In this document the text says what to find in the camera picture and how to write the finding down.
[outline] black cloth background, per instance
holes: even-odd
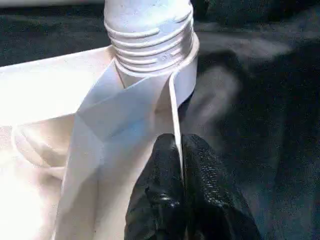
[[[320,6],[265,1],[240,19],[193,2],[198,77],[182,132],[222,156],[265,239],[320,239]],[[100,4],[0,14],[0,66],[110,44]]]

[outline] finger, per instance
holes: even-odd
[[[183,239],[184,188],[172,134],[157,138],[126,214],[125,240]]]
[[[261,239],[221,159],[197,135],[182,136],[189,239]]]

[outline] black glove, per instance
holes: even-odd
[[[184,186],[172,134],[156,140],[126,214],[125,240],[261,239],[223,163],[196,135],[182,136]]]
[[[183,239],[186,216],[180,168],[174,136],[159,136],[131,194],[125,240]]]

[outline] gloved hand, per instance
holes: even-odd
[[[182,136],[184,185],[172,134],[156,140],[126,214],[125,240],[258,240],[246,200],[212,148]]]

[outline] fingertip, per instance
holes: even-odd
[[[177,149],[175,136],[172,133],[164,133],[157,137],[154,143],[155,149],[174,150]]]

